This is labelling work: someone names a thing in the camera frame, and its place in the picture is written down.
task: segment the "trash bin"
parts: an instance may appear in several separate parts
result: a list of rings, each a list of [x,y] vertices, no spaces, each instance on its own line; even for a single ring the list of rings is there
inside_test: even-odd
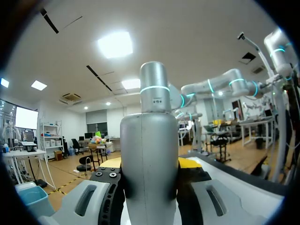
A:
[[[48,194],[40,187],[30,187],[18,192],[23,203],[29,208],[32,214],[40,216],[52,216],[55,211],[49,202]]]
[[[106,142],[106,144],[107,144],[107,147],[108,147],[107,150],[106,150],[107,153],[115,151],[114,147],[113,147],[113,142]]]

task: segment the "white shelf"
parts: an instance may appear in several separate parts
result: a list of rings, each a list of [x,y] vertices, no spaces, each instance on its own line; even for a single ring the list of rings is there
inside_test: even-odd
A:
[[[62,138],[62,136],[45,136],[44,138]]]
[[[54,148],[61,148],[62,145],[58,145],[58,146],[52,146],[52,147],[45,147],[45,149],[54,149]]]
[[[45,125],[45,124],[44,124],[44,127],[60,128],[61,126],[59,126],[59,125]]]

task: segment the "black stool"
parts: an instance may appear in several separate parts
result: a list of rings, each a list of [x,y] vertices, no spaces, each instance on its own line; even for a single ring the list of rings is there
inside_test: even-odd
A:
[[[87,162],[89,161],[89,164],[91,164],[91,162],[93,162],[93,159],[91,156],[85,156],[85,157],[81,157],[79,159],[79,163],[80,165],[78,165],[76,167],[76,170],[80,171],[80,172],[84,172],[84,175],[87,175],[87,171],[91,171],[92,167],[91,165],[89,165]]]

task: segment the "computer monitor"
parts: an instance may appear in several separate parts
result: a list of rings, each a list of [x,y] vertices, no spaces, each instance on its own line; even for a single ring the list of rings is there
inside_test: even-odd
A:
[[[85,139],[93,138],[93,133],[85,133],[85,134],[84,134],[84,138],[85,138]]]
[[[15,127],[36,130],[38,126],[38,112],[17,107],[15,113]]]
[[[272,116],[271,109],[265,110],[264,113],[266,114],[266,116]]]

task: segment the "ceiling light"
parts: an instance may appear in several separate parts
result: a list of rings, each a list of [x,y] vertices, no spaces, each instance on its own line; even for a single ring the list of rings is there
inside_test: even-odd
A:
[[[40,81],[35,81],[33,82],[32,87],[38,90],[43,90],[45,87],[47,87],[47,85],[41,83]]]
[[[8,88],[9,82],[7,80],[5,80],[4,78],[1,78],[1,85]]]
[[[125,89],[141,88],[141,81],[140,79],[122,81],[122,85]]]
[[[110,58],[132,54],[132,43],[128,32],[115,32],[98,40],[100,51]]]

